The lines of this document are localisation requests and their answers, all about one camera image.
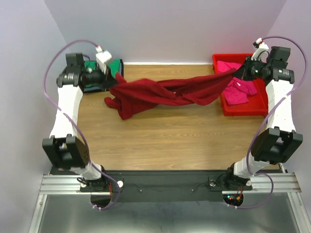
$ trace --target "white connector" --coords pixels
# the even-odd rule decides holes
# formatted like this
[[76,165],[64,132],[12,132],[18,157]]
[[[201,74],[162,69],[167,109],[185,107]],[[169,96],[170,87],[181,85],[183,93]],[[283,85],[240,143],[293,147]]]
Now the white connector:
[[[249,160],[248,161],[249,161],[249,168],[253,174],[255,174],[259,170],[263,169],[264,167],[267,167],[270,165],[269,162],[255,161],[252,154],[249,154]],[[240,160],[234,164],[233,174],[238,176],[238,177],[245,178],[245,179],[249,179],[253,176],[253,174],[250,174],[248,172],[246,156],[242,160]]]
[[257,40],[256,40],[256,44],[260,44],[262,42],[262,38],[258,38]]
[[[100,48],[100,46],[98,46],[98,47],[96,47],[96,51],[102,50],[102,48]],[[98,52],[96,54],[96,62],[104,74],[106,73],[106,70],[107,70],[106,64],[110,61],[111,58],[112,58],[112,55],[108,51],[102,50],[101,52]]]
[[[98,170],[102,170],[102,166],[100,166],[99,164],[94,163],[94,165],[95,167],[97,167]],[[97,180],[102,176],[101,173],[92,166],[91,162],[89,162],[85,168],[71,167],[70,171],[81,175],[86,180]]]
[[95,49],[96,49],[96,52],[103,52],[102,47],[100,45],[97,46]]

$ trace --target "gray floor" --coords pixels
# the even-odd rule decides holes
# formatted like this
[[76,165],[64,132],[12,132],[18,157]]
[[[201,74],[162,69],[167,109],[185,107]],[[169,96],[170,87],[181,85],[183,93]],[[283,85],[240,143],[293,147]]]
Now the gray floor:
[[[266,194],[246,194],[243,206]],[[99,212],[89,196],[49,196],[41,233],[298,233],[287,194],[262,207],[234,210],[221,202],[119,203]]]

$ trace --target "white wall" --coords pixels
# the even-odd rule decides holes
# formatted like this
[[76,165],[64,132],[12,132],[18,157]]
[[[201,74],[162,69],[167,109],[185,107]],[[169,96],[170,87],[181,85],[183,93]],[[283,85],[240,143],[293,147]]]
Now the white wall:
[[[285,6],[269,35],[282,35],[289,37],[299,43],[311,61],[311,1],[310,0],[287,0]],[[289,69],[295,72],[295,83],[302,77],[304,64],[299,50],[290,43],[281,40],[267,40],[269,46],[288,46],[292,48],[289,59]],[[295,172],[302,190],[304,204],[311,216],[311,71],[301,86],[292,96],[293,117],[296,131],[302,133],[304,141],[297,152],[285,163],[289,171]]]
[[125,62],[210,63],[214,53],[253,52],[285,1],[45,0],[66,42],[89,38]]
[[[44,70],[65,44],[42,0],[1,1],[0,232],[28,232],[43,173],[51,167],[41,143],[56,110],[43,96]],[[59,61],[47,81],[57,100]]]

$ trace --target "screw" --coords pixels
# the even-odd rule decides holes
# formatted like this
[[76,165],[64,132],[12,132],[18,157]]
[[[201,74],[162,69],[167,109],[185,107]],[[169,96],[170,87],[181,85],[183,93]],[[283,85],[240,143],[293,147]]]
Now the screw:
[[209,186],[215,187],[216,186],[216,182],[214,180],[210,180],[209,181]]

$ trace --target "wire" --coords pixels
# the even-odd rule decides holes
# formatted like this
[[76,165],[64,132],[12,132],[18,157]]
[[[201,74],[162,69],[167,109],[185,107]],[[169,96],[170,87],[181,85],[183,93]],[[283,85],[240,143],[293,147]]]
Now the wire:
[[201,187],[202,185],[204,184],[204,186],[208,187],[208,183],[205,181],[205,182],[202,182],[200,184],[198,184],[192,191],[192,193],[195,193],[199,187]]
[[87,66],[87,69],[91,66],[91,59],[88,55],[86,54],[82,54],[82,56],[86,57],[88,59],[88,66]]
[[243,194],[243,186],[241,186],[241,193],[239,195],[239,199],[241,198],[242,194]]
[[89,185],[89,181],[87,181],[86,179],[84,179],[84,177],[78,177],[77,178],[77,181],[82,183],[82,184],[85,184],[85,185]]
[[234,196],[238,195],[239,191],[240,191],[240,187],[238,187],[238,191],[237,191],[237,193]]
[[215,181],[215,184],[216,184],[216,185],[217,185],[219,179],[220,179],[222,176],[224,176],[224,175],[225,175],[225,173],[224,173],[224,174],[221,174],[219,177],[217,177],[217,179],[216,179],[216,181]]
[[267,50],[261,51],[260,54],[257,56],[257,60],[259,59],[260,55],[262,55],[264,52],[267,52],[268,56],[270,55],[269,51]]
[[112,185],[111,185],[111,183],[109,183],[109,192],[110,192],[110,196],[112,197]]
[[263,38],[262,40],[266,40],[266,39],[271,39],[271,38],[276,38],[276,39],[284,39],[284,40],[287,40],[287,41],[290,41],[292,42],[294,45],[297,46],[297,48],[300,50],[302,56],[303,56],[303,59],[304,59],[304,62],[305,62],[305,70],[303,72],[303,75],[302,75],[302,78],[300,80],[300,82],[298,83],[297,86],[294,86],[292,90],[290,90],[286,96],[284,96],[282,99],[280,99],[280,101],[271,109],[271,111],[268,113],[268,115],[265,117],[265,119],[263,120],[262,124],[260,125],[259,129],[257,130],[257,132],[255,133],[253,139],[252,139],[252,142],[251,144],[249,145],[248,147],[248,150],[247,150],[247,155],[246,155],[246,165],[247,165],[247,170],[249,172],[249,174],[251,175],[255,175],[255,176],[258,176],[258,175],[265,175],[267,176],[270,181],[271,181],[271,191],[269,193],[269,196],[267,197],[266,200],[264,200],[262,203],[260,204],[257,204],[257,205],[254,205],[254,206],[249,206],[249,207],[240,207],[240,206],[236,206],[236,208],[238,209],[252,209],[252,208],[256,208],[256,207],[259,207],[259,206],[262,206],[264,203],[266,203],[271,197],[272,197],[272,193],[273,193],[273,189],[274,189],[274,183],[273,183],[273,180],[272,178],[267,174],[267,173],[257,173],[257,174],[254,174],[251,169],[250,169],[250,166],[249,166],[249,156],[250,156],[250,151],[251,151],[251,148],[256,140],[256,138],[258,137],[258,135],[260,134],[261,130],[263,129],[263,127],[265,126],[266,122],[268,121],[269,117],[274,113],[274,111],[276,110],[276,108],[278,106],[280,106],[280,104],[288,97],[290,96],[295,90],[297,90],[301,85],[302,83],[304,82],[306,76],[307,76],[307,72],[308,72],[308,59],[307,59],[307,56],[304,52],[304,50],[301,48],[301,46],[299,44],[297,44],[295,41],[287,38],[287,37],[283,37],[283,36],[268,36],[266,38]]
[[[43,92],[44,92],[44,96],[48,99],[49,102],[51,102],[51,103],[52,103],[59,111],[61,111],[61,112],[62,112],[62,109],[57,105],[56,102],[54,102],[54,101],[51,99],[51,97],[50,97],[50,96],[48,95],[48,93],[47,93],[47,90],[46,90],[46,80],[47,80],[48,73],[49,73],[49,71],[50,71],[50,69],[51,69],[51,66],[53,65],[53,63],[55,62],[55,60],[58,58],[58,56],[59,56],[63,51],[65,51],[67,48],[69,48],[71,45],[76,44],[76,43],[90,43],[90,44],[94,45],[95,47],[98,46],[97,44],[95,44],[93,41],[90,41],[90,40],[84,40],[84,39],[74,40],[74,41],[68,43],[67,45],[65,45],[60,51],[58,51],[58,52],[56,53],[56,55],[52,58],[52,60],[50,61],[49,65],[48,65],[48,67],[47,67],[47,69],[46,69],[46,71],[45,71],[45,73],[44,73],[44,78],[43,78]],[[68,116],[68,114],[66,114],[66,113],[64,113],[64,112],[62,112],[62,113],[63,113],[63,115],[70,121],[70,123],[71,123],[72,126],[77,130],[77,132],[80,134],[80,136],[82,137],[82,140],[83,140],[85,146],[86,146],[87,149],[88,149],[88,143],[87,143],[86,138],[85,138],[85,136],[83,135],[82,131],[80,130],[80,128],[79,128],[79,127],[77,126],[77,124],[73,121],[73,119],[71,119],[71,118]],[[97,170],[99,173],[101,173],[104,177],[110,179],[110,180],[115,184],[115,186],[116,186],[116,188],[117,188],[117,191],[118,191],[118,192],[117,192],[117,196],[116,196],[115,200],[114,200],[113,202],[112,202],[112,200],[111,200],[111,202],[110,202],[106,207],[100,209],[100,207],[97,207],[96,205],[93,205],[93,208],[96,208],[96,209],[99,209],[99,210],[106,210],[106,209],[109,209],[109,208],[111,208],[113,205],[115,205],[115,203],[118,202],[118,200],[119,200],[119,198],[120,198],[120,195],[121,195],[121,189],[120,189],[120,187],[119,187],[119,185],[118,185],[118,182],[117,182],[115,179],[113,179],[111,176],[105,174],[105,173],[102,172],[100,169],[98,169],[98,168],[93,164],[93,162],[92,162],[91,160],[90,160],[90,163],[91,163],[92,167],[93,167],[95,170]]]

